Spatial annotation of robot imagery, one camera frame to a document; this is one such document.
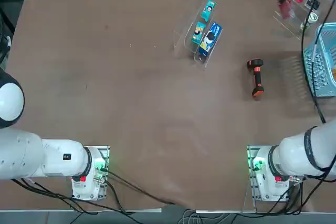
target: teal snack package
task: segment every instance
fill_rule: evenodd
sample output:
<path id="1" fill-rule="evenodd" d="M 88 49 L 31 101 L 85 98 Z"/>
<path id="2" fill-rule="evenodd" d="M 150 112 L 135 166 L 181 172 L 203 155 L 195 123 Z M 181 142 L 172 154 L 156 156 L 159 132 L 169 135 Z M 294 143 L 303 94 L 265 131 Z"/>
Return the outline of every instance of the teal snack package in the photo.
<path id="1" fill-rule="evenodd" d="M 212 9 L 215 8 L 216 2 L 212 0 L 208 0 L 206 5 L 202 11 L 201 17 L 204 18 L 206 22 L 208 22 Z"/>
<path id="2" fill-rule="evenodd" d="M 193 36 L 191 37 L 191 41 L 193 43 L 196 43 L 198 45 L 201 43 L 202 32 L 203 32 L 204 28 L 205 28 L 205 24 L 203 24 L 202 22 L 197 22 L 195 31 L 193 33 Z"/>

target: metal frame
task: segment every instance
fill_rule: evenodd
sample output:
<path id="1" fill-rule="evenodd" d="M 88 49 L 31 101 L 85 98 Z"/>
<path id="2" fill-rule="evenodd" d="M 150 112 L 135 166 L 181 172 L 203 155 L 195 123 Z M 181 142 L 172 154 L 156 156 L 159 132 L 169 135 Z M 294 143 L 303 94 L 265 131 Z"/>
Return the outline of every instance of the metal frame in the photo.
<path id="1" fill-rule="evenodd" d="M 254 175 L 253 159 L 257 156 L 258 151 L 263 146 L 271 146 L 271 145 L 248 145 L 247 146 L 248 170 L 250 174 L 250 185 L 251 185 L 251 190 L 252 190 L 252 199 L 253 199 L 253 206 L 254 206 L 255 211 L 258 211 L 257 201 L 263 201 L 263 200 L 261 200 L 257 178 Z M 280 202 L 286 202 L 287 200 L 288 200 L 288 193 L 285 198 L 280 200 Z"/>

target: black cord bundle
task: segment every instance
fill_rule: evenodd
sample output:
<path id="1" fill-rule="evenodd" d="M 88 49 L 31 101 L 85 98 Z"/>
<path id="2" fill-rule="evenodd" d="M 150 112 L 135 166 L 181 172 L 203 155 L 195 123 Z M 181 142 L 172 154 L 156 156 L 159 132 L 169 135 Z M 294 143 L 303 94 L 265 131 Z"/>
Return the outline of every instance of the black cord bundle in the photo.
<path id="1" fill-rule="evenodd" d="M 65 200 L 70 200 L 72 201 L 74 204 L 76 204 L 80 209 L 81 211 L 77 210 L 78 212 L 84 212 L 86 214 L 91 214 L 91 215 L 96 215 L 98 214 L 97 212 L 87 212 L 85 211 L 77 202 L 85 202 L 87 204 L 90 204 L 90 205 L 93 205 L 93 206 L 96 206 L 96 207 L 101 207 L 101 208 L 104 208 L 104 209 L 107 209 L 107 210 L 112 210 L 112 211 L 116 211 L 116 212 L 119 212 L 121 213 L 122 215 L 126 216 L 127 218 L 133 220 L 134 222 L 136 222 L 137 224 L 142 224 L 141 222 L 135 220 L 134 218 L 132 218 L 131 216 L 129 216 L 128 214 L 125 214 L 123 213 L 121 210 L 117 210 L 117 209 L 114 209 L 112 207 L 108 207 L 108 206 L 104 206 L 104 205 L 100 205 L 100 204 L 97 204 L 97 203 L 94 203 L 94 202 L 91 202 L 91 201 L 86 201 L 86 200 L 82 200 L 82 199 L 77 199 L 77 198 L 72 198 L 72 197 L 67 197 L 65 195 L 62 195 L 62 194 L 58 194 L 58 193 L 53 193 L 52 191 L 48 190 L 47 188 L 45 188 L 44 186 L 38 184 L 38 183 L 34 183 L 35 185 L 43 188 L 43 189 L 38 189 L 34 186 L 31 186 L 29 185 L 28 183 L 21 183 L 19 182 L 18 180 L 16 179 L 12 179 L 12 181 L 16 184 L 18 184 L 20 187 L 23 187 L 25 188 L 26 190 L 28 191 L 31 191 L 33 193 L 36 193 L 36 194 L 40 194 L 40 195 L 43 195 L 43 196 L 47 196 L 47 197 L 50 197 L 50 198 L 56 198 L 56 199 L 60 199 L 62 201 L 65 201 Z"/>
<path id="2" fill-rule="evenodd" d="M 303 44 L 304 44 L 304 39 L 305 39 L 305 32 L 306 32 L 306 29 L 307 29 L 307 23 L 308 23 L 309 16 L 310 16 L 310 14 L 311 14 L 311 12 L 312 12 L 312 10 L 313 10 L 313 7 L 314 7 L 316 1 L 317 1 L 317 0 L 314 0 L 313 3 L 312 3 L 312 5 L 311 5 L 311 7 L 310 7 L 310 10 L 309 10 L 309 12 L 308 12 L 306 21 L 304 22 L 305 25 L 304 25 L 304 27 L 303 27 L 303 31 L 302 31 L 302 37 L 301 37 L 301 59 L 302 59 L 302 63 L 303 63 L 303 64 L 304 64 Z M 327 14 L 327 16 L 326 16 L 326 18 L 324 19 L 322 26 L 323 26 L 324 23 L 326 22 L 326 20 L 327 20 L 329 14 L 330 14 L 330 12 L 331 12 L 332 6 L 333 6 L 333 4 L 331 5 L 331 7 L 330 7 L 330 9 L 329 9 L 329 11 L 328 11 L 328 14 Z M 317 41 L 318 41 L 318 38 L 319 38 L 319 35 L 320 35 L 320 32 L 321 32 L 321 31 L 322 31 L 322 27 L 321 27 L 321 29 L 320 29 L 320 31 L 319 31 L 318 36 L 316 37 L 315 45 L 317 44 Z M 305 68 L 303 68 L 303 69 L 304 69 L 304 75 L 305 75 L 306 81 L 307 81 L 307 83 L 309 83 L 309 81 L 308 81 L 308 76 L 307 76 L 307 73 L 306 73 L 306 70 L 305 70 Z M 313 91 L 312 91 L 311 88 L 309 87 L 310 95 L 311 95 L 311 97 L 312 97 L 312 99 L 313 99 L 313 102 L 314 102 L 314 104 L 315 104 L 315 107 L 316 107 L 316 109 L 317 109 L 317 111 L 318 111 L 318 113 L 319 113 L 319 117 L 320 117 L 320 119 L 321 119 L 321 122 L 322 122 L 322 123 L 325 123 L 325 122 L 326 122 L 326 121 L 325 121 L 325 118 L 324 118 L 324 116 L 323 116 L 323 113 L 322 113 L 322 111 L 321 111 L 321 109 L 320 109 L 320 106 L 319 106 L 319 104 L 318 104 L 318 102 L 317 102 L 317 98 L 316 98 L 316 90 L 315 90 L 315 83 L 314 83 L 314 72 L 313 72 L 313 70 L 314 70 L 314 62 L 312 62 L 312 64 L 311 64 L 311 70 L 312 70 L 311 73 L 312 73 L 312 85 L 313 85 Z"/>
<path id="3" fill-rule="evenodd" d="M 151 195 L 150 193 L 147 193 L 145 190 L 143 190 L 143 189 L 139 188 L 138 186 L 136 186 L 136 185 L 134 185 L 134 184 L 128 182 L 126 179 L 123 179 L 123 178 L 120 177 L 119 175 L 117 175 L 117 174 L 115 174 L 115 173 L 113 173 L 113 172 L 111 172 L 111 171 L 109 171 L 109 170 L 107 170 L 107 169 L 102 168 L 102 169 L 100 169 L 100 170 L 101 170 L 102 172 L 106 172 L 106 173 L 111 174 L 112 176 L 116 177 L 117 179 L 119 179 L 119 180 L 121 180 L 122 182 L 126 183 L 127 185 L 131 186 L 131 187 L 132 187 L 133 189 L 135 189 L 136 191 L 138 191 L 138 192 L 140 192 L 140 193 L 142 193 L 142 194 L 145 194 L 146 196 L 148 196 L 148 197 L 150 197 L 150 198 L 152 198 L 152 199 L 155 199 L 155 200 L 157 200 L 157 201 L 159 201 L 159 202 L 161 202 L 161 203 L 164 203 L 164 204 L 174 205 L 174 203 L 172 203 L 172 202 L 170 202 L 170 201 L 166 201 L 166 200 L 164 200 L 164 199 L 157 198 L 156 196 Z"/>

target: metal bracket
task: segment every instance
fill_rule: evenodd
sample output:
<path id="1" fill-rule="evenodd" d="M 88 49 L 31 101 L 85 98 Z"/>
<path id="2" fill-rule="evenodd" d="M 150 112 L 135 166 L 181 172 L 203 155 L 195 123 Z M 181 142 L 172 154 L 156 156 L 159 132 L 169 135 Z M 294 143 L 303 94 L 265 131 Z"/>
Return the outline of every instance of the metal bracket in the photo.
<path id="1" fill-rule="evenodd" d="M 99 150 L 101 156 L 105 160 L 105 169 L 109 169 L 109 158 L 110 158 L 110 147 L 109 146 L 92 146 Z M 100 189 L 98 192 L 98 199 L 105 199 L 106 198 L 106 192 L 107 192 L 107 185 L 102 184 L 100 185 Z"/>
<path id="2" fill-rule="evenodd" d="M 259 191 L 258 181 L 256 178 L 256 174 L 253 170 L 253 159 L 257 156 L 258 151 L 263 146 L 271 146 L 271 145 L 248 145 L 247 146 L 247 162 L 248 162 L 248 169 L 250 174 L 250 185 L 252 191 L 252 199 L 253 199 L 253 206 L 254 209 L 257 211 L 257 201 L 265 201 L 261 200 L 261 194 Z M 288 195 L 280 200 L 280 202 L 286 202 L 288 200 Z"/>

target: brown table surface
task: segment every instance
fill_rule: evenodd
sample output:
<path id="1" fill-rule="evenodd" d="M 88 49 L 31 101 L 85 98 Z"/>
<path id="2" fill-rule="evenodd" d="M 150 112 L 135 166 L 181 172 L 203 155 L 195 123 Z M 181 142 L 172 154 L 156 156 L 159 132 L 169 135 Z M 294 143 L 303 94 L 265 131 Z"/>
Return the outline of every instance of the brown table surface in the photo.
<path id="1" fill-rule="evenodd" d="M 26 96 L 15 127 L 109 145 L 111 170 L 176 204 L 241 210 L 246 145 L 278 144 L 320 122 L 300 41 L 274 20 L 276 1 L 215 1 L 223 34 L 202 71 L 173 52 L 173 28 L 188 0 L 25 0 L 7 67 Z M 260 101 L 246 69 L 254 57 L 264 60 Z M 323 103 L 329 119 L 335 101 Z M 71 193 L 68 179 L 39 181 Z M 125 209 L 163 206 L 116 187 Z M 68 209 L 10 181 L 0 188 L 0 209 Z M 306 210 L 336 211 L 335 196 L 323 185 Z M 112 195 L 102 204 L 115 207 Z M 249 196 L 244 210 L 253 210 Z"/>

